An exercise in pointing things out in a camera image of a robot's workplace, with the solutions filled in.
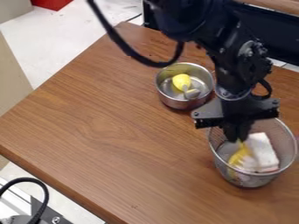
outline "wooden table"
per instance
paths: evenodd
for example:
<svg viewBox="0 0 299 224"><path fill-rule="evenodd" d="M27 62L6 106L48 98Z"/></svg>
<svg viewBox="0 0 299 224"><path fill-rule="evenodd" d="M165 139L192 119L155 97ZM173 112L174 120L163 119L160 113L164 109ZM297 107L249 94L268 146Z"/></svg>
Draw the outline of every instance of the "wooden table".
<svg viewBox="0 0 299 224"><path fill-rule="evenodd" d="M153 60L172 55L158 31L118 30ZM181 61L213 69L193 44ZM109 223L298 223L299 165L261 189L228 184L206 130L159 101L157 71L101 38L1 117L0 153ZM299 75L275 68L269 80L298 133Z"/></svg>

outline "black wire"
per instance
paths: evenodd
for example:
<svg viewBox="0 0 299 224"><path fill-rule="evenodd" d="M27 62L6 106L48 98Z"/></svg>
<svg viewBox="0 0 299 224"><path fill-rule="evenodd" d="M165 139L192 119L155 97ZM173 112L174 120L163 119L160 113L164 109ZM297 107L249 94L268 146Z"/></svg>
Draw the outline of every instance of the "black wire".
<svg viewBox="0 0 299 224"><path fill-rule="evenodd" d="M255 100L258 100L258 101L263 101L263 100L269 99L273 92L271 85L266 80L260 80L259 83L268 91L268 93L265 95L256 95L256 94L251 93L251 96Z"/></svg>
<svg viewBox="0 0 299 224"><path fill-rule="evenodd" d="M126 22L126 23L127 23L127 22L129 22L129 21L131 21L131 20L133 20L133 19L135 19L135 18L139 18L141 15L142 15L142 13L139 13L137 16L131 17L131 18L129 18L129 19L123 21L123 22Z"/></svg>
<svg viewBox="0 0 299 224"><path fill-rule="evenodd" d="M117 31L112 27L112 25L106 20L106 18L101 13L101 10L96 5L94 0L87 0L88 4L94 11L97 18L100 20L101 24L107 31L108 36L122 49L124 53L131 56L133 59L143 63L149 67L167 67L178 60L184 50L184 42L177 42L177 49L173 58L167 62L156 62L148 59L138 52L136 52L130 45L128 45L123 38L117 33Z"/></svg>
<svg viewBox="0 0 299 224"><path fill-rule="evenodd" d="M37 184L37 185L41 186L41 188L43 188L43 190L44 190L44 194L45 194L44 202L40 206L37 213L27 223L27 224L38 224L39 220L40 220L42 214L44 213L44 211L46 209L46 206L49 202L49 191L48 191L48 189L46 188L46 185L43 182L41 182L40 180L35 179L35 178L16 178L16 179L13 179L12 181L8 182L6 185L4 185L0 189L0 198L5 193L5 191L7 191L11 186L13 186L15 184L18 184L18 183L22 183L22 182L31 182L31 183Z"/></svg>

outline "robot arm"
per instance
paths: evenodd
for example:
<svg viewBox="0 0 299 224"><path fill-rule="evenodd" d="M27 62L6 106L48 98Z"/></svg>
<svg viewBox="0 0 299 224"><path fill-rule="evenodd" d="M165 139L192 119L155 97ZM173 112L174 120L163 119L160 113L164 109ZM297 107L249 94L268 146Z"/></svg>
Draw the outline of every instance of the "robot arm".
<svg viewBox="0 0 299 224"><path fill-rule="evenodd" d="M206 49L215 64L217 97L192 112L197 128L220 126L227 139L234 142L247 138L255 120L278 116L279 100L270 99L272 88L264 80L272 66L267 49L235 15L230 7L233 0L146 0L155 12L160 30L178 42L174 59L162 64L131 49L94 1L87 1L110 38L127 55L147 66L172 63L182 52L184 42L194 41ZM257 83L265 87L267 95L251 93Z"/></svg>

